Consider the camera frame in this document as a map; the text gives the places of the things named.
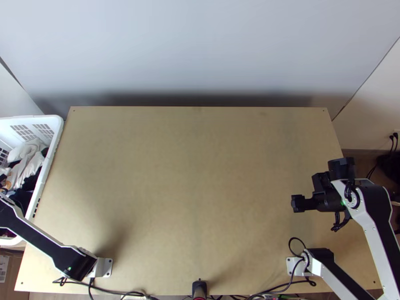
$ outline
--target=laundry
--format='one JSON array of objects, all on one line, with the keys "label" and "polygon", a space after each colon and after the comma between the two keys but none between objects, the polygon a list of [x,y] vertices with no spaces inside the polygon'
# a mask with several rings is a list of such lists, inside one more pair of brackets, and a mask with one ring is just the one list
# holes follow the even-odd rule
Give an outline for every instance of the laundry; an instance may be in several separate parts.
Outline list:
[{"label": "laundry", "polygon": [[[27,213],[42,164],[49,148],[38,138],[12,149],[7,157],[8,167],[0,168],[0,192],[15,202],[22,213]],[[0,237],[15,237],[15,234],[0,229]]]},{"label": "laundry", "polygon": [[24,158],[29,161],[36,152],[41,152],[44,148],[46,148],[46,145],[39,138],[34,138],[12,149],[8,153],[7,162],[12,163]]},{"label": "laundry", "polygon": [[8,191],[20,189],[24,184],[25,178],[34,175],[42,166],[44,160],[45,158],[40,151],[34,153],[33,156],[24,156],[24,158],[9,171],[2,188]]}]

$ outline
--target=white wall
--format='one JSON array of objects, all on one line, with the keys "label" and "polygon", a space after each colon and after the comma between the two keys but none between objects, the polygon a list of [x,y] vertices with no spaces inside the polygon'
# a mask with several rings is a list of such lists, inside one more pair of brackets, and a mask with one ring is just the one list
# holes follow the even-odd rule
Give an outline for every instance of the white wall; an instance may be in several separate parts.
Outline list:
[{"label": "white wall", "polygon": [[398,0],[20,0],[1,4],[0,56],[63,112],[200,92],[300,95],[271,104],[334,116],[399,35]]},{"label": "white wall", "polygon": [[390,149],[400,131],[400,40],[333,120],[343,149]]},{"label": "white wall", "polygon": [[0,63],[0,118],[42,114],[27,92]]}]

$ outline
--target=white cloth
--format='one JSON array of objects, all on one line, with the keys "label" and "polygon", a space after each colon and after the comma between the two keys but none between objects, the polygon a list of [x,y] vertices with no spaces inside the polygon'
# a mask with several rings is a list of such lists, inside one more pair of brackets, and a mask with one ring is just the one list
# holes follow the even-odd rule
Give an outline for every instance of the white cloth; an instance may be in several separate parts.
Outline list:
[{"label": "white cloth", "polygon": [[11,170],[8,169],[7,179],[3,188],[11,191],[20,189],[25,178],[34,175],[43,164],[45,158],[41,151],[46,147],[43,142],[35,138],[12,149],[7,157],[9,163],[19,161]]},{"label": "white cloth", "polygon": [[46,145],[39,139],[34,138],[12,149],[7,156],[7,162],[12,163],[28,157],[30,160],[36,152],[42,151]]},{"label": "white cloth", "polygon": [[8,176],[10,171],[11,171],[10,167],[0,167],[0,175],[4,174],[4,175]]}]

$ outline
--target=metal mounting bracket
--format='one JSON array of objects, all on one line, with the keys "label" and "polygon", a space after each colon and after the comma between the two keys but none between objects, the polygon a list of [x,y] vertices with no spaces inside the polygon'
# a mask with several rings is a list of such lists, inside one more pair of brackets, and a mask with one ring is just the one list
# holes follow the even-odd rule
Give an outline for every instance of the metal mounting bracket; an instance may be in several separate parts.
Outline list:
[{"label": "metal mounting bracket", "polygon": [[113,259],[112,258],[104,258],[99,257],[97,259],[96,264],[89,274],[86,275],[88,278],[94,277],[110,277],[111,271],[113,269]]},{"label": "metal mounting bracket", "polygon": [[[298,261],[301,261],[302,259],[303,257],[296,257],[296,256],[286,257],[286,269],[287,269],[287,274],[289,276],[292,275],[293,268],[298,263]],[[294,276],[303,276],[303,277],[314,276],[312,273],[306,270],[307,270],[307,261],[305,260],[297,265],[296,270],[294,270]]]}]

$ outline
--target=floor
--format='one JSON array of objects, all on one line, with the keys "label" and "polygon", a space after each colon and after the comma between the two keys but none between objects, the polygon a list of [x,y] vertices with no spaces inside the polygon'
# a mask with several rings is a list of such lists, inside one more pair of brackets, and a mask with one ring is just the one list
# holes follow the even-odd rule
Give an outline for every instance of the floor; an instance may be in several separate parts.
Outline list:
[{"label": "floor", "polygon": [[[353,156],[356,163],[356,175],[358,178],[365,178],[369,170],[375,165],[376,153],[371,152],[359,152],[359,151],[343,151],[344,156]],[[378,184],[386,187],[390,191],[398,192],[399,187],[390,179],[388,179],[381,170],[376,169],[373,173],[371,180]],[[394,207],[393,218],[396,217],[400,208]],[[375,289],[369,291],[372,296],[378,298],[382,295],[381,289]],[[310,293],[301,294],[300,299],[305,300],[339,300],[339,298],[332,292],[327,293]],[[113,295],[94,295],[95,300],[119,300],[119,296]],[[182,300],[182,296],[160,296],[160,300]],[[88,300],[88,295],[70,295],[70,294],[51,294],[51,293],[30,293],[29,300]],[[223,300],[229,300],[228,296],[224,296]]]}]

